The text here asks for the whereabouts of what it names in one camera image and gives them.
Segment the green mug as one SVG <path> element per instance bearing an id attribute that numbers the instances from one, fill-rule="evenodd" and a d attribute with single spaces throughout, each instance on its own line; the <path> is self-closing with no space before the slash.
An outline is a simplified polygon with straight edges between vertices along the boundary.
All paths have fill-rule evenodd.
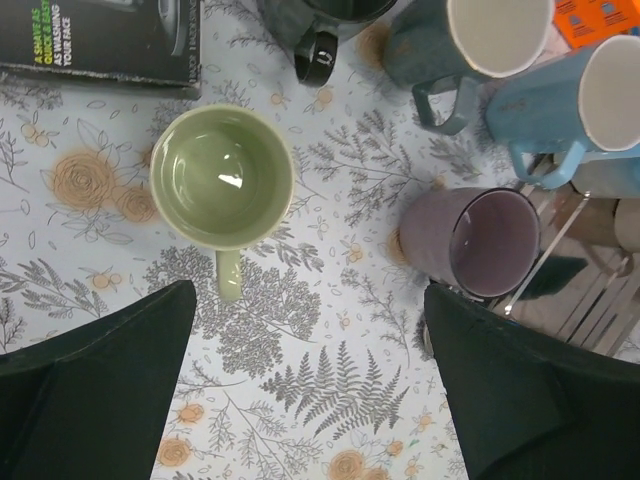
<path id="1" fill-rule="evenodd" d="M 241 252 L 269 237 L 292 203 L 295 166 L 269 122 L 214 104 L 177 117 L 152 149 L 149 187 L 161 217 L 214 251 L 222 299 L 242 296 Z"/>

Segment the light blue faceted mug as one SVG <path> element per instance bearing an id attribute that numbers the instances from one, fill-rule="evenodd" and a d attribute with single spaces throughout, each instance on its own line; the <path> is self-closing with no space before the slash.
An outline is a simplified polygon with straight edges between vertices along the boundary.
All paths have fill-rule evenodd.
<path id="1" fill-rule="evenodd" d="M 572 179 L 589 152 L 639 144 L 639 38 L 616 35 L 517 74 L 485 111 L 517 178 L 545 189 Z"/>

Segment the purple mug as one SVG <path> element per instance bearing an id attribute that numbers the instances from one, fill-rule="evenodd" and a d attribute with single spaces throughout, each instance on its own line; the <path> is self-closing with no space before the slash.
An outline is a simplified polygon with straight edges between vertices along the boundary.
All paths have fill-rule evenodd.
<path id="1" fill-rule="evenodd" d="M 398 228 L 399 249 L 410 266 L 482 299 L 518 287 L 540 241 L 535 207 L 509 188 L 428 191 L 408 207 Z"/>

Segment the dark grey mug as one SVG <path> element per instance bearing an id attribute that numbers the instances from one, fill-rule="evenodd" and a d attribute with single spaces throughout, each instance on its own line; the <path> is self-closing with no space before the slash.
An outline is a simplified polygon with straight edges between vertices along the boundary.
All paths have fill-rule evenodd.
<path id="1" fill-rule="evenodd" d="M 482 83 L 534 64 L 554 12 L 546 0 L 413 1 L 391 24 L 383 65 L 411 91 L 421 126 L 453 136 L 469 123 Z"/>

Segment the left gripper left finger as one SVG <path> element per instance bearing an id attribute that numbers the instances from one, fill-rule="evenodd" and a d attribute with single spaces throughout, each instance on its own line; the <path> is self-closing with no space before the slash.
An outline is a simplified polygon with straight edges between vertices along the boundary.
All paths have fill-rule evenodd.
<path id="1" fill-rule="evenodd" d="M 2 355 L 2 478 L 150 478 L 195 310 L 181 280 Z"/>

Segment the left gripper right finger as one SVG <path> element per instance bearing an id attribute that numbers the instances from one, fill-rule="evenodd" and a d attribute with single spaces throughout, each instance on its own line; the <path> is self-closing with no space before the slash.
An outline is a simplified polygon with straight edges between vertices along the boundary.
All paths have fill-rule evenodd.
<path id="1" fill-rule="evenodd" d="M 439 284 L 424 292 L 424 315 L 469 478 L 638 478 L 638 365 Z"/>

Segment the dark teal mug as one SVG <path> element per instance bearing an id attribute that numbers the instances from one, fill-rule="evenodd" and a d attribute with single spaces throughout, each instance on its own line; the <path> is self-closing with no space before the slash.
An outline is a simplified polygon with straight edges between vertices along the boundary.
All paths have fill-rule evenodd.
<path id="1" fill-rule="evenodd" d="M 387 13 L 395 0 L 267 0 L 257 3 L 267 31 L 293 54 L 298 81 L 322 87 L 338 46 Z"/>

